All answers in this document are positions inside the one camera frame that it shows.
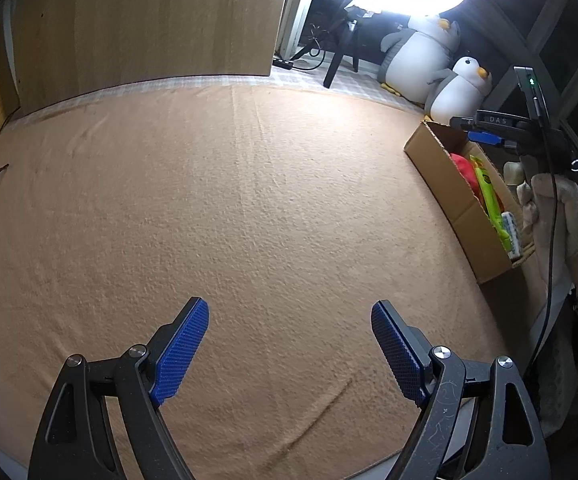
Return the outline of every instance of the penguin plush toy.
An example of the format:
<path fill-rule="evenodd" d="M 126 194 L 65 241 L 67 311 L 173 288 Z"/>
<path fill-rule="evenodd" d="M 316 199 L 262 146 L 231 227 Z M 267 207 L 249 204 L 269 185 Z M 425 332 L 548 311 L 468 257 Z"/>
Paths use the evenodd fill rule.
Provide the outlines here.
<path fill-rule="evenodd" d="M 492 88 L 491 74 L 472 57 L 460 58 L 453 70 L 438 70 L 427 82 L 432 91 L 424 113 L 441 124 L 452 117 L 473 117 Z"/>
<path fill-rule="evenodd" d="M 424 104 L 433 89 L 432 74 L 447 68 L 460 45 L 460 27 L 440 16 L 412 16 L 408 28 L 387 34 L 380 42 L 386 52 L 378 71 L 382 87 L 414 103 Z"/>

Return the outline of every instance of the plaid fabric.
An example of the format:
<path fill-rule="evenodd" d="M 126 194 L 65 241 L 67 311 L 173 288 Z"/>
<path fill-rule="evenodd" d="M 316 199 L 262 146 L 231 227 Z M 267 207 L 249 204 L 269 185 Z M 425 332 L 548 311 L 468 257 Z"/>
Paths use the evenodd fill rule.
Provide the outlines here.
<path fill-rule="evenodd" d="M 207 75 L 170 77 L 139 83 L 130 83 L 97 90 L 72 99 L 67 99 L 54 105 L 33 112 L 25 117 L 11 121 L 6 128 L 31 124 L 56 112 L 67 110 L 82 104 L 96 102 L 108 96 L 120 96 L 130 93 L 151 92 L 154 90 L 170 90 L 174 88 L 199 88 L 204 86 L 232 86 L 232 85 L 266 85 L 282 88 L 298 88 L 327 91 L 322 86 L 328 66 L 321 66 L 315 70 L 301 72 L 300 70 L 285 70 L 272 67 L 269 76 L 256 75 Z M 341 67 L 336 74 L 331 88 L 328 90 L 338 94 L 362 97 L 371 101 L 394 106 L 401 110 L 421 114 L 422 110 L 402 97 L 396 97 L 380 88 L 379 83 L 367 74 L 351 72 Z"/>

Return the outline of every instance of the penguin foot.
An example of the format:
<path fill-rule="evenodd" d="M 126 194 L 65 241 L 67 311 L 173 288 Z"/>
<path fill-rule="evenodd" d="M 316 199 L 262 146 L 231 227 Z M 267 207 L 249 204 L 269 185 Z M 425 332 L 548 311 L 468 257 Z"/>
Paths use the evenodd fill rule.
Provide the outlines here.
<path fill-rule="evenodd" d="M 387 92 L 392 93 L 393 95 L 397 96 L 397 97 L 402 97 L 402 94 L 400 92 L 398 92 L 395 88 L 391 88 L 389 85 L 387 85 L 386 83 L 382 83 L 380 85 L 382 88 L 384 88 Z"/>

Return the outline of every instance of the silver screw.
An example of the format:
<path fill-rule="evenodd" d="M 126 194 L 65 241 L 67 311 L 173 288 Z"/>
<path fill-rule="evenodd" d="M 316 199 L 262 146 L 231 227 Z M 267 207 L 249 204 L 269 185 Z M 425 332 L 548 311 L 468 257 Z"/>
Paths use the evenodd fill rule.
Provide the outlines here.
<path fill-rule="evenodd" d="M 69 368 L 75 368 L 76 366 L 80 366 L 82 362 L 82 356 L 80 354 L 73 354 L 67 357 L 67 366 Z"/>
<path fill-rule="evenodd" d="M 147 347 L 144 345 L 134 345 L 129 348 L 129 355 L 133 358 L 142 357 L 147 353 Z"/>
<path fill-rule="evenodd" d="M 434 355 L 438 359 L 447 359 L 451 357 L 451 350 L 449 350 L 446 346 L 437 346 L 434 348 Z"/>
<path fill-rule="evenodd" d="M 514 365 L 514 362 L 512 361 L 512 359 L 510 357 L 507 357 L 506 355 L 501 355 L 498 358 L 498 364 L 502 368 L 511 368 Z"/>

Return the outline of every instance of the penguin belly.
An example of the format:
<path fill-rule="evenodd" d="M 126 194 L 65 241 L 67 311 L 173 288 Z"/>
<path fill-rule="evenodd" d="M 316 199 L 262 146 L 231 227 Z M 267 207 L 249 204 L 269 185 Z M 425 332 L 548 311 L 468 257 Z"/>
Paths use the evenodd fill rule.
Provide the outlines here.
<path fill-rule="evenodd" d="M 449 124 L 452 117 L 473 117 L 484 96 L 469 81 L 457 76 L 449 81 L 431 105 L 431 117 L 437 123 Z"/>
<path fill-rule="evenodd" d="M 449 62 L 449 56 L 440 43 L 416 32 L 391 61 L 386 83 L 409 101 L 424 103 L 434 88 L 427 84 L 431 74 L 447 68 Z"/>

